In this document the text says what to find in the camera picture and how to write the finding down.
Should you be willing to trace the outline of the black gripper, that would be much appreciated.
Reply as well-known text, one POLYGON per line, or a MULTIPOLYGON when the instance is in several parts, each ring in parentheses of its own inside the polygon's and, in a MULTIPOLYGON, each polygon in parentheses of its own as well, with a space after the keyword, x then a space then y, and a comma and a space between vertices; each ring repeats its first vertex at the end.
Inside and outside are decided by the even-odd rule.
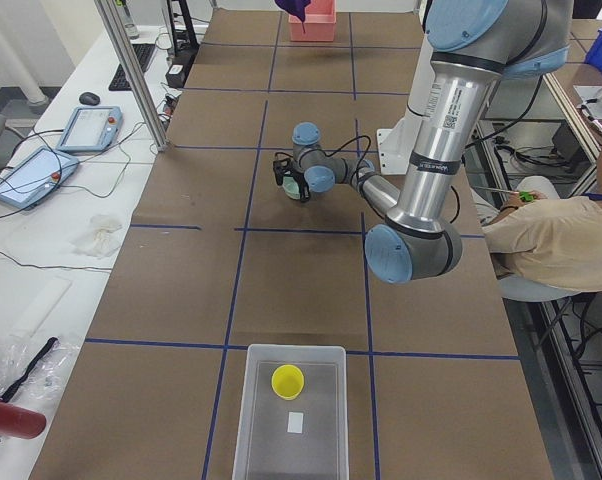
POLYGON ((283 185, 285 177, 292 177, 299 185, 299 201, 308 202, 311 199, 309 187, 306 185, 304 174, 299 170, 294 162, 294 158, 289 155, 280 156, 275 154, 273 161, 273 172, 278 186, 283 185))

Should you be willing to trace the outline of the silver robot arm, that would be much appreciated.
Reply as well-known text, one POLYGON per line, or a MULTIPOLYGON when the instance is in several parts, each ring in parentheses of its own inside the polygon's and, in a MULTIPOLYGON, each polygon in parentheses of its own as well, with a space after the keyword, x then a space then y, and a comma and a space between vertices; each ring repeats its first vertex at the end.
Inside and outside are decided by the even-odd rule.
POLYGON ((567 60, 570 1, 429 1, 423 29, 434 79, 397 188, 364 158, 327 154, 311 122, 295 126, 293 152, 275 160, 278 185, 295 181, 302 202, 348 184, 379 213, 365 237, 372 272, 390 284, 451 271, 462 255, 455 228, 441 216, 464 150, 490 90, 502 78, 541 76, 567 60))

